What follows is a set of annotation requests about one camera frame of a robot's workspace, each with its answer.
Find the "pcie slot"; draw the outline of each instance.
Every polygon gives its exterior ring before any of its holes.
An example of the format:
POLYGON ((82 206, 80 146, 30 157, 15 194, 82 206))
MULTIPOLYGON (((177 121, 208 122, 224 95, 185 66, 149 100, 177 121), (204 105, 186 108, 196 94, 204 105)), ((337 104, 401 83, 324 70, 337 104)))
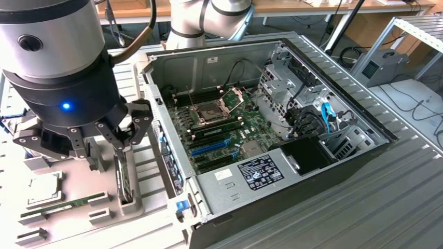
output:
POLYGON ((216 158, 214 160, 201 163, 197 165, 197 168, 200 170, 200 173, 205 173, 210 170, 214 170, 228 164, 230 164, 232 162, 236 161, 236 157, 233 157, 232 154, 228 154, 222 157, 216 158))
POLYGON ((196 149, 190 152, 190 156, 197 156, 202 153, 206 153, 209 151, 213 151, 216 149, 221 149, 221 148, 225 148, 229 146, 229 142, 230 142, 230 138, 229 139, 225 139, 222 142, 218 142, 218 143, 214 143, 214 144, 210 144, 200 149, 196 149))
POLYGON ((196 147, 205 146, 205 145, 208 145, 210 143, 221 142, 221 141, 224 141, 224 139, 228 139, 228 138, 229 138, 228 134, 212 136, 212 137, 209 137, 206 139, 201 139, 198 141, 194 141, 192 144, 188 145, 188 148, 193 149, 196 147))

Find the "metal rack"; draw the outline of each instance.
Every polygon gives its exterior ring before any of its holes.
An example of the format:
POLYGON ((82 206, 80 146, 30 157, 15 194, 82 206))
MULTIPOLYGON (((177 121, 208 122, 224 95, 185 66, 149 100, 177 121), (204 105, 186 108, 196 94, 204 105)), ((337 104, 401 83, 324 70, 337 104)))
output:
MULTIPOLYGON (((432 60, 426 63, 421 71, 416 74, 414 78, 417 79, 429 69, 432 64, 441 57, 443 53, 443 17, 438 15, 429 16, 413 16, 413 17, 393 17, 389 21, 385 29, 381 32, 377 40, 373 43, 372 48, 366 52, 366 55, 361 60, 358 60, 357 64, 350 70, 350 74, 353 76, 358 75, 365 68, 368 62, 370 61, 372 55, 378 50, 385 38, 389 36, 392 29, 397 27, 409 35, 412 35, 416 39, 429 45, 438 53, 432 58, 432 60)), ((390 46, 394 49, 401 43, 400 38, 390 46)))

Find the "motherboard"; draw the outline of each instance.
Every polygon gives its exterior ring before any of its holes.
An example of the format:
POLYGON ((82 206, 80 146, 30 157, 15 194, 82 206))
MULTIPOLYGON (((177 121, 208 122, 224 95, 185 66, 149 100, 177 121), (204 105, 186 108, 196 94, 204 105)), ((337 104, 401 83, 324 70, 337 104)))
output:
POLYGON ((280 136, 246 89, 172 97, 168 111, 198 174, 265 152, 280 136))

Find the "blue latch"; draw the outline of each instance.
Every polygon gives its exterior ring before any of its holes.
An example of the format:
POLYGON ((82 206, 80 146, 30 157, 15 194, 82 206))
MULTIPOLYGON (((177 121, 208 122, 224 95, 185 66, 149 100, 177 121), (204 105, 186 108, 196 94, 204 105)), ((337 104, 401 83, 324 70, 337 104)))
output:
POLYGON ((333 117, 336 116, 334 112, 332 112, 332 108, 328 102, 324 102, 321 104, 321 117, 325 123, 326 127, 326 133, 330 133, 330 128, 329 128, 329 121, 326 120, 328 115, 332 115, 333 117))
POLYGON ((185 201, 178 201, 176 203, 176 205, 177 205, 177 211, 176 211, 176 213, 181 213, 184 210, 186 210, 189 208, 189 203, 188 203, 186 200, 185 201))

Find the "power supply label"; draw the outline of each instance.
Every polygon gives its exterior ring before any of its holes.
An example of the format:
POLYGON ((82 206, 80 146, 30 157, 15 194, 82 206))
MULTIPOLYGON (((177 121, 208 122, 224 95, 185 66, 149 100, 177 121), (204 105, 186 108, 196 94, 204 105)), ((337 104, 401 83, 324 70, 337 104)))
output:
POLYGON ((257 190, 264 186, 284 179, 269 155, 258 157, 237 166, 244 180, 252 190, 257 190))

